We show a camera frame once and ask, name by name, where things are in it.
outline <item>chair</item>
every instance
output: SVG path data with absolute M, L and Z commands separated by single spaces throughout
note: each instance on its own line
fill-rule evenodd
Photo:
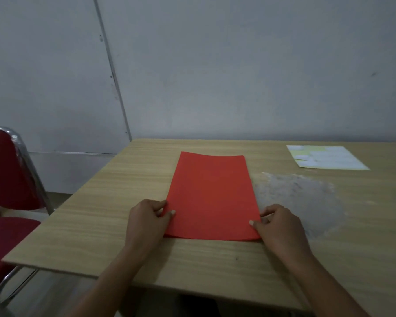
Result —
M 21 136 L 4 127 L 0 127 L 0 206 L 16 210 L 45 207 L 49 215 L 54 211 Z M 21 269 L 1 259 L 39 224 L 39 221 L 27 218 L 0 218 L 0 294 Z M 8 298 L 0 302 L 0 307 L 7 306 L 37 272 L 33 271 Z

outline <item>hand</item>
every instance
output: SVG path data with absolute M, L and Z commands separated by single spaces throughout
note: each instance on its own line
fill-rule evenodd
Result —
M 291 273 L 295 273 L 301 265 L 315 259 L 301 220 L 289 209 L 277 204 L 266 207 L 260 216 L 270 214 L 267 224 L 252 220 L 249 223 L 257 230 L 266 247 L 279 257 Z
M 159 244 L 174 210 L 159 217 L 166 200 L 156 201 L 144 199 L 130 210 L 127 223 L 125 249 L 133 252 L 143 262 L 151 251 Z

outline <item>red cushion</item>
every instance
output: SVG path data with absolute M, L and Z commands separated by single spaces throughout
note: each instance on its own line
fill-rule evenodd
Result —
M 2 258 L 39 224 L 39 221 L 26 218 L 0 218 L 0 282 L 14 268 L 2 262 Z
M 21 166 L 11 137 L 0 131 L 0 206 L 8 209 L 42 208 L 32 178 Z

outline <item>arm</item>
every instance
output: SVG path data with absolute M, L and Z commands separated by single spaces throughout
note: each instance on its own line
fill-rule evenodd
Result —
M 265 208 L 261 216 L 270 214 L 269 223 L 249 223 L 258 231 L 267 248 L 295 276 L 316 316 L 368 317 L 312 254 L 300 219 L 280 205 Z
M 69 317 L 113 317 L 133 277 L 163 238 L 174 210 L 159 218 L 166 201 L 143 200 L 130 210 L 125 246 Z

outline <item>metal chair frame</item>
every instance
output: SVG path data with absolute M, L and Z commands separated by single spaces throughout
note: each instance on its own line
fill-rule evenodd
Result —
M 29 156 L 28 150 L 26 149 L 26 145 L 24 144 L 21 136 L 16 131 L 7 127 L 0 127 L 0 131 L 7 133 L 11 137 L 13 145 L 16 149 L 16 156 L 21 163 L 21 168 L 23 170 L 28 170 L 29 173 L 27 173 L 26 175 L 30 176 L 34 180 L 37 197 L 43 202 L 45 208 L 47 209 L 48 215 L 51 215 L 54 212 L 54 208 L 51 205 L 50 199 L 47 196 L 46 190 L 42 185 L 41 179 L 38 176 L 37 170 L 32 163 L 31 157 Z M 9 280 L 21 269 L 21 266 L 16 266 L 11 272 L 9 272 L 5 276 L 5 278 L 0 283 L 0 294 L 2 293 L 5 285 L 9 282 Z M 37 272 L 37 269 L 31 272 L 30 275 L 10 294 L 10 296 L 8 296 L 4 301 L 0 302 L 0 309 L 5 308 L 11 302 L 11 300 L 15 298 L 15 296 L 22 290 L 22 288 L 32 279 L 32 277 L 36 275 Z

